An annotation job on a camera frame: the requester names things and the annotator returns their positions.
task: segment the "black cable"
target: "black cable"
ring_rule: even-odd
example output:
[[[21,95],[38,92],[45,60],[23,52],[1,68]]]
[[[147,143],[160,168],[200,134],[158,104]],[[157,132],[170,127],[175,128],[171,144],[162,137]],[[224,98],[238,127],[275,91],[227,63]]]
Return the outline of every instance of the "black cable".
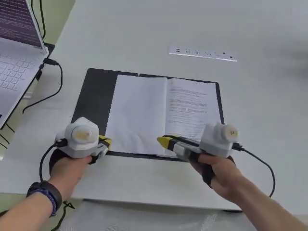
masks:
[[[33,103],[33,104],[28,105],[27,107],[25,107],[25,108],[23,109],[23,114],[25,113],[25,110],[28,109],[29,107],[32,107],[32,106],[34,106],[34,105],[36,105],[36,104],[38,104],[38,103],[40,103],[40,102],[43,102],[43,101],[45,101],[45,100],[47,100],[47,99],[50,99],[51,97],[57,95],[57,94],[61,91],[61,89],[62,89],[62,86],[63,86],[63,69],[62,69],[61,65],[60,65],[59,63],[57,63],[56,61],[51,60],[51,59],[45,59],[44,63],[50,64],[50,65],[56,65],[56,66],[58,66],[58,67],[60,68],[60,71],[61,71],[61,84],[60,84],[60,87],[59,87],[59,89],[57,90],[57,92],[54,93],[53,95],[48,96],[48,97],[46,97],[46,98],[44,98],[44,99],[42,99],[42,100],[37,101],[36,103]]]
[[[4,144],[0,143],[0,145],[4,147],[5,149],[8,149]]]
[[[255,154],[253,154],[250,151],[248,151],[245,148],[243,148],[239,143],[234,143],[233,146],[232,146],[232,149],[237,150],[237,151],[246,152],[247,154],[251,155],[252,157],[254,157],[255,159],[257,159],[258,161],[260,161],[261,163],[263,163],[264,165],[266,165],[269,168],[271,176],[273,178],[273,187],[272,187],[272,190],[271,190],[271,192],[269,194],[269,197],[272,197],[274,192],[275,192],[275,188],[276,188],[276,178],[275,178],[275,174],[274,174],[274,171],[271,168],[271,166],[268,163],[266,163],[264,160],[262,160],[259,157],[257,157]]]
[[[68,203],[68,202],[64,201],[63,204],[65,205],[65,206],[63,207],[63,214],[62,214],[62,216],[61,216],[61,218],[60,218],[60,220],[59,220],[57,226],[54,227],[51,231],[56,231],[56,230],[58,230],[58,229],[60,228],[60,226],[62,225],[62,222],[63,222],[63,220],[64,220],[64,218],[65,218],[65,216],[66,216],[66,208],[67,208],[67,207],[72,208],[72,209],[75,209],[75,207],[74,207],[71,203]]]
[[[13,129],[13,128],[11,128],[11,126],[10,126],[9,124],[6,124],[6,126],[8,126],[8,128],[9,128],[12,132],[14,132],[14,133],[15,133],[14,129]]]
[[[35,21],[36,21],[36,23],[37,23],[37,25],[38,25],[38,30],[39,30],[39,32],[40,32],[39,22],[38,22],[38,19],[37,19],[37,17],[35,16],[35,13],[34,13],[33,0],[31,0],[31,10],[32,10],[32,13],[33,13],[33,15],[34,15]]]
[[[57,147],[57,143],[54,143],[52,146],[50,146],[49,149],[45,152],[45,154],[42,156],[42,158],[41,158],[41,160],[40,160],[40,163],[39,163],[39,179],[40,179],[40,182],[43,182],[43,173],[42,173],[42,170],[43,170],[43,163],[44,163],[44,160],[45,160],[47,154],[48,154],[54,147]]]
[[[39,179],[40,181],[42,182],[43,181],[43,163],[44,163],[44,160],[47,156],[47,154],[55,147],[65,147],[67,146],[67,139],[60,139],[60,140],[57,140],[55,141],[55,143],[49,147],[49,149],[47,149],[47,151],[44,153],[44,155],[42,156],[41,160],[40,160],[40,163],[39,163]],[[66,216],[66,208],[67,207],[70,207],[72,209],[75,209],[75,207],[71,204],[71,203],[68,203],[67,201],[64,201],[63,204],[65,205],[63,207],[63,214],[62,214],[62,217],[60,218],[57,226],[55,228],[53,228],[51,231],[55,231],[55,230],[58,230],[59,227],[61,226],[65,216]]]
[[[8,144],[10,144],[10,142],[4,136],[2,136],[1,134],[0,134],[0,137],[2,137]]]
[[[44,13],[43,13],[43,3],[42,3],[42,0],[39,0],[39,10],[40,10],[40,16],[42,18],[42,24],[43,24],[43,35],[42,35],[42,38],[44,39],[46,37],[46,27],[45,27],[45,19],[44,19]]]

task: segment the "laptop screen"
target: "laptop screen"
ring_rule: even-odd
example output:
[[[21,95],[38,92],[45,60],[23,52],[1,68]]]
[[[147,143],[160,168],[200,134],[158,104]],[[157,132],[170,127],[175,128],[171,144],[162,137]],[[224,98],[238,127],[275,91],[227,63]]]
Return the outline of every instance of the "laptop screen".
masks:
[[[0,0],[0,37],[41,47],[26,0]]]

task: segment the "forearm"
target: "forearm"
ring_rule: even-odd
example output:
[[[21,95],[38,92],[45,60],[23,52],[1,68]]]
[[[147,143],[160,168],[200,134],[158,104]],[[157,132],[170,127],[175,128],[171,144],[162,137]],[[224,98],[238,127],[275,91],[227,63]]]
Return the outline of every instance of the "forearm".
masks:
[[[308,230],[307,226],[247,179],[236,189],[234,201],[258,231]]]
[[[38,231],[51,213],[51,201],[45,195],[36,192],[0,218],[0,230]]]

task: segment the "white sheet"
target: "white sheet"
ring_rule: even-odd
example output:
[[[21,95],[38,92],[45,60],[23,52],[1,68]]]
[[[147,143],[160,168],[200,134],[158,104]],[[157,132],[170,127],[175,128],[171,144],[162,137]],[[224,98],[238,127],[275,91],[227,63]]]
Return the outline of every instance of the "white sheet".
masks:
[[[166,95],[166,78],[117,77],[106,129],[112,151],[164,153],[156,139],[165,133]]]
[[[168,80],[166,134],[199,141],[207,123],[220,122],[215,83]]]

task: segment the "power strip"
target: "power strip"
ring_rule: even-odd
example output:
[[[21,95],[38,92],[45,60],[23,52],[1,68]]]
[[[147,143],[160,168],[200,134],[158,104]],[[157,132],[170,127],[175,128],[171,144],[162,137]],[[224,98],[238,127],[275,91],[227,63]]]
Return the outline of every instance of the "power strip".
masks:
[[[218,53],[186,47],[170,46],[169,54],[237,62],[237,59],[234,57],[234,54],[231,53]]]

